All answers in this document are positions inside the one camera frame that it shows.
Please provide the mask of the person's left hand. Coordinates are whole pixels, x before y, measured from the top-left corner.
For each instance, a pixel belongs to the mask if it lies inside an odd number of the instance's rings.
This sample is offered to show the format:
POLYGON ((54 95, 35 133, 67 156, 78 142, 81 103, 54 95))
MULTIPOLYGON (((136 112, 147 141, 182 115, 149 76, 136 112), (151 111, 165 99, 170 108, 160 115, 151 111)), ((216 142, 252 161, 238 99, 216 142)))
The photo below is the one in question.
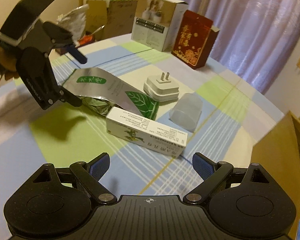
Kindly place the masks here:
POLYGON ((11 53, 5 51, 1 46, 0 46, 0 64, 7 70, 6 74, 10 76, 18 76, 15 64, 17 62, 17 59, 15 58, 14 55, 11 53))

